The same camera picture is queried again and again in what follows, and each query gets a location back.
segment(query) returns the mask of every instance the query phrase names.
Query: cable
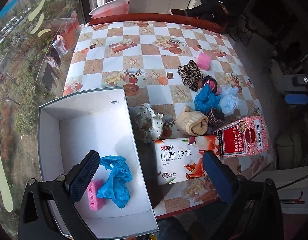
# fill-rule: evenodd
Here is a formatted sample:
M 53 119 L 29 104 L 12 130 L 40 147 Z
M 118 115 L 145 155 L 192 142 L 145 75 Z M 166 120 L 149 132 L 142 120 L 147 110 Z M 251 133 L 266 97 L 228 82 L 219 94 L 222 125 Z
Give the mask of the cable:
M 299 181 L 301 181 L 301 180 L 303 180 L 303 179 L 306 179 L 306 178 L 308 178 L 308 174 L 307 174 L 306 176 L 300 178 L 300 179 L 294 180 L 294 181 L 292 181 L 291 183 L 288 183 L 288 184 L 286 184 L 286 185 L 284 185 L 284 186 L 281 186 L 281 187 L 278 187 L 278 188 L 276 188 L 276 189 L 279 190 L 279 189 L 282 189 L 282 188 L 291 186 L 292 184 L 295 184 L 295 183 L 297 183 L 297 182 L 299 182 Z

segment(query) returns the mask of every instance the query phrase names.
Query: knitted hat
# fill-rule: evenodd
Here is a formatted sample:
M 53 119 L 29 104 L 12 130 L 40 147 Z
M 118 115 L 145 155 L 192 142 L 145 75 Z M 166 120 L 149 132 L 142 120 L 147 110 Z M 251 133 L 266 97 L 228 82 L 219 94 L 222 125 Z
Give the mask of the knitted hat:
M 207 117 L 208 117 L 208 124 L 209 125 L 214 125 L 216 127 L 221 126 L 224 121 L 225 121 L 225 115 L 224 113 L 217 109 L 216 107 L 212 107 L 208 112 L 207 112 Z

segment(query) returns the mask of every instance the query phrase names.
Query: table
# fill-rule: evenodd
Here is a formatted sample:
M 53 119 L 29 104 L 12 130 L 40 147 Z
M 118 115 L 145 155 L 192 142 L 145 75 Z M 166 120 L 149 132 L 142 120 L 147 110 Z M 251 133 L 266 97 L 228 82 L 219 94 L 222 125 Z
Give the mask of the table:
M 241 103 L 227 123 L 262 115 L 253 82 L 246 75 L 229 40 L 218 33 L 190 25 L 155 21 L 125 21 L 84 27 L 74 50 L 64 95 L 78 90 L 124 86 L 131 122 L 143 103 L 165 116 L 164 138 L 184 138 L 175 120 L 185 105 L 194 108 L 196 92 L 184 86 L 177 70 L 204 52 L 212 57 L 203 75 L 220 86 L 239 85 Z M 235 174 L 250 179 L 273 163 L 274 151 L 256 156 L 224 158 Z M 199 207 L 217 199 L 207 178 L 163 185 L 164 198 L 154 207 L 157 218 Z

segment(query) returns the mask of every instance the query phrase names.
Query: person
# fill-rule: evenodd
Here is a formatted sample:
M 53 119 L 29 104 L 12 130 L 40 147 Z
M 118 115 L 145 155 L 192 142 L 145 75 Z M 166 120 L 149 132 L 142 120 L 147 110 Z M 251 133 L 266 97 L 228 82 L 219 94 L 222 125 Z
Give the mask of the person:
M 240 0 L 201 0 L 201 5 L 192 9 L 171 9 L 171 14 L 199 17 L 202 20 L 224 25 L 241 14 Z

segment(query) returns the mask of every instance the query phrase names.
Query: blue object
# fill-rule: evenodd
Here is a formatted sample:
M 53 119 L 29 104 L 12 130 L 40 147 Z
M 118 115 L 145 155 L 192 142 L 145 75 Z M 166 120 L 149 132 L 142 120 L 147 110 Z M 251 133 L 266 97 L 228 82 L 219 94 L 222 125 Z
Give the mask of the blue object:
M 232 204 L 237 184 L 235 174 L 227 165 L 222 164 L 212 151 L 205 152 L 202 161 L 221 200 L 228 205 Z
M 285 102 L 291 105 L 306 105 L 308 103 L 308 96 L 305 94 L 286 95 Z
M 238 88 L 226 85 L 222 88 L 220 94 L 220 107 L 225 116 L 229 116 L 234 113 L 235 109 L 238 108 L 240 99 L 238 98 Z
M 18 0 L 11 0 L 9 3 L 6 3 L 0 11 L 0 18 L 4 17 L 9 10 L 11 10 Z
M 219 106 L 220 99 L 220 96 L 216 96 L 211 92 L 209 85 L 205 85 L 194 99 L 195 110 L 200 111 L 203 114 L 206 114 L 212 107 L 216 107 L 221 110 Z
M 112 199 L 119 208 L 124 208 L 130 199 L 125 183 L 132 180 L 132 174 L 125 161 L 126 159 L 122 156 L 106 156 L 99 159 L 100 165 L 112 171 L 107 181 L 97 191 L 96 196 Z

